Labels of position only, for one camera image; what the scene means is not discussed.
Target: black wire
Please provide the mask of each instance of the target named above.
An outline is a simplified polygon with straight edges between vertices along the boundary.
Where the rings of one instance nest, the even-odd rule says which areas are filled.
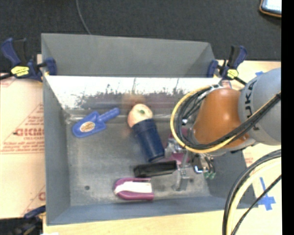
[[[12,77],[12,76],[13,76],[12,74],[2,75],[2,76],[0,76],[0,80],[6,79],[6,78],[9,78],[9,77]]]
[[[208,143],[208,144],[194,144],[194,143],[190,142],[190,140],[188,140],[185,136],[183,136],[182,130],[181,130],[182,129],[181,123],[182,123],[183,117],[185,115],[186,109],[189,107],[191,102],[209,90],[211,90],[211,88],[204,89],[200,92],[197,92],[194,95],[190,96],[188,99],[186,99],[185,103],[182,104],[182,106],[180,107],[180,111],[177,116],[177,120],[176,120],[176,124],[175,124],[177,136],[181,139],[182,142],[184,142],[187,146],[189,146],[190,148],[193,148],[193,149],[211,148],[211,147],[213,147],[217,144],[220,144],[223,141],[231,138],[234,135],[236,135],[235,138],[232,139],[229,143],[239,139],[246,132],[248,132],[278,101],[281,100],[281,92],[279,92],[278,94],[275,95],[275,97],[273,97],[271,100],[269,100],[266,103],[265,107],[262,110],[257,112],[254,116],[248,118],[244,123],[242,123],[240,126],[235,128],[231,132],[227,133],[223,137],[221,137],[211,143]]]
[[[280,158],[282,156],[282,152],[281,149],[272,151],[264,156],[262,156],[260,159],[258,159],[257,161],[255,161],[253,164],[251,164],[248,168],[246,168],[237,178],[237,180],[235,181],[235,183],[233,184],[225,206],[224,206],[224,213],[223,213],[223,221],[222,221],[222,235],[226,235],[226,230],[227,230],[227,222],[228,222],[228,215],[229,215],[229,210],[230,207],[232,205],[233,199],[235,197],[235,194],[237,193],[237,191],[240,189],[240,187],[242,186],[242,184],[247,180],[247,178],[249,177],[249,174],[258,166],[271,161],[273,159],[277,159]]]
[[[76,4],[76,8],[77,8],[77,12],[78,12],[79,18],[80,18],[80,20],[82,21],[84,28],[86,29],[87,33],[88,33],[89,35],[91,35],[92,33],[91,33],[90,30],[88,29],[88,27],[87,27],[87,25],[86,25],[86,23],[85,23],[85,21],[84,21],[84,19],[83,19],[82,13],[80,12],[80,8],[79,8],[78,0],[75,0],[75,4]]]
[[[243,216],[240,218],[240,220],[235,225],[231,235],[235,235],[238,231],[241,223],[243,222],[244,218],[247,216],[247,214],[255,207],[255,205],[258,203],[258,201],[265,196],[268,191],[270,191],[280,180],[282,179],[282,175],[278,176],[265,190],[264,192],[252,203],[252,205],[249,207],[249,209],[243,214]]]

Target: clamp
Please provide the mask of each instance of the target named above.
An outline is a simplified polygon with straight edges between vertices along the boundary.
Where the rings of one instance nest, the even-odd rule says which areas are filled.
[[[213,77],[216,73],[216,69],[219,70],[221,80],[237,80],[242,84],[246,84],[241,80],[237,71],[238,66],[246,59],[247,50],[243,46],[231,46],[231,52],[228,62],[224,60],[223,65],[220,66],[217,60],[212,60],[208,67],[207,77]]]
[[[1,44],[3,55],[12,63],[11,75],[40,82],[44,74],[56,75],[57,66],[52,57],[46,58],[41,64],[36,64],[33,59],[26,59],[25,42],[26,38],[15,41],[13,38],[8,38]]]

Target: blue cup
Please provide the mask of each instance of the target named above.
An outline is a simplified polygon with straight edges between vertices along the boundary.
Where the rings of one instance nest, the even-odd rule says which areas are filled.
[[[140,121],[132,126],[135,138],[140,144],[145,159],[152,163],[163,158],[165,151],[157,130],[155,121],[152,118]]]

